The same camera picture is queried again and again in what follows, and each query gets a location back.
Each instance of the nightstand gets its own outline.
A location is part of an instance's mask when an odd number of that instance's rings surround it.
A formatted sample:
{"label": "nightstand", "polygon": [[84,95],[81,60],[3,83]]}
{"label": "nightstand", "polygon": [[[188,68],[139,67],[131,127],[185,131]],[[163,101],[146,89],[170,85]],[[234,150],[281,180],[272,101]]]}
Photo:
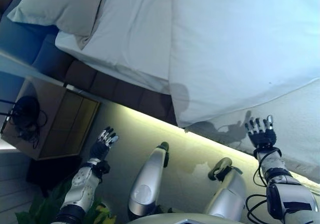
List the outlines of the nightstand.
{"label": "nightstand", "polygon": [[[8,121],[1,138],[35,160],[46,160],[78,155],[100,103],[79,93],[37,78],[26,78],[17,100],[35,97],[40,109],[47,115],[40,128],[39,142],[33,144],[18,137],[19,133]],[[40,112],[38,124],[45,122]]]}

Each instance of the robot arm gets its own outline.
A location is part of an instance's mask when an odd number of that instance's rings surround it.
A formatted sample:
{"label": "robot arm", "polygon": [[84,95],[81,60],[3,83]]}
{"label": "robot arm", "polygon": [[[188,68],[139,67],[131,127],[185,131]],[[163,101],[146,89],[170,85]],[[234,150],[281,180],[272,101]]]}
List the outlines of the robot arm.
{"label": "robot arm", "polygon": [[107,127],[98,136],[91,147],[90,159],[73,177],[71,188],[65,196],[62,207],[53,224],[81,224],[87,211],[94,202],[95,190],[102,182],[102,175],[110,171],[110,166],[104,160],[110,147],[119,137]]}
{"label": "robot arm", "polygon": [[258,118],[255,122],[251,120],[250,126],[245,124],[245,127],[256,148],[254,156],[259,161],[259,169],[262,169],[266,180],[264,184],[269,214],[287,224],[316,223],[319,221],[319,215],[314,196],[292,177],[281,158],[281,151],[274,147],[277,138],[273,129],[273,117],[269,115],[263,123],[265,130],[260,126]]}
{"label": "robot arm", "polygon": [[157,207],[163,169],[169,161],[169,144],[158,145],[137,175],[128,201],[131,220],[151,215]]}
{"label": "robot arm", "polygon": [[246,200],[246,184],[239,170],[228,157],[221,159],[208,173],[210,180],[219,180],[220,188],[208,204],[205,214],[240,221]]}

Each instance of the white bedsheet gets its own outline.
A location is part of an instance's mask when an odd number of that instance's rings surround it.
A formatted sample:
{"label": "white bedsheet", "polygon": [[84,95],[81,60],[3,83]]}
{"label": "white bedsheet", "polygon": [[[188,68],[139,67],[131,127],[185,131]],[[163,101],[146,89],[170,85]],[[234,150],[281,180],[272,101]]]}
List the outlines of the white bedsheet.
{"label": "white bedsheet", "polygon": [[171,94],[180,127],[250,108],[320,77],[319,0],[106,0],[83,50],[126,82]]}
{"label": "white bedsheet", "polygon": [[83,50],[62,31],[55,45],[103,73],[169,94],[171,0],[105,0]]}
{"label": "white bedsheet", "polygon": [[320,77],[320,0],[172,0],[172,13],[169,83],[180,127]]}

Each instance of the white pillow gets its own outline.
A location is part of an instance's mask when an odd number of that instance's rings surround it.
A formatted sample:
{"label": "white pillow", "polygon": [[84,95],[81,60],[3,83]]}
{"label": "white pillow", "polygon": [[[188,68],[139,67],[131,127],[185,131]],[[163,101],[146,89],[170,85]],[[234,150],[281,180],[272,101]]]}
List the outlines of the white pillow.
{"label": "white pillow", "polygon": [[56,25],[80,37],[92,34],[101,0],[21,0],[7,16],[13,22]]}

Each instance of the floor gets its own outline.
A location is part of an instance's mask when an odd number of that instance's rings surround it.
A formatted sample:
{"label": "floor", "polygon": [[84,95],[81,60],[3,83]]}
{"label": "floor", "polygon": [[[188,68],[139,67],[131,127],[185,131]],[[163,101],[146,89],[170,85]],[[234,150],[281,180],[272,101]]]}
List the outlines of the floor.
{"label": "floor", "polygon": [[[117,215],[117,224],[129,221],[127,204],[131,186],[150,153],[163,141],[169,143],[170,159],[162,175],[159,204],[184,212],[203,212],[220,185],[218,181],[209,180],[207,174],[223,157],[230,157],[233,165],[243,172],[247,195],[265,194],[264,188],[252,182],[258,166],[252,156],[119,104],[99,100],[102,103],[81,156],[84,160],[88,158],[91,145],[105,127],[113,127],[119,135],[119,141],[106,157],[110,173],[103,177],[96,190],[96,195]],[[258,197],[249,205],[252,207],[260,201]],[[244,210],[241,221],[248,224],[246,214]],[[256,215],[268,223],[281,223],[269,216],[266,205],[259,207]]]}

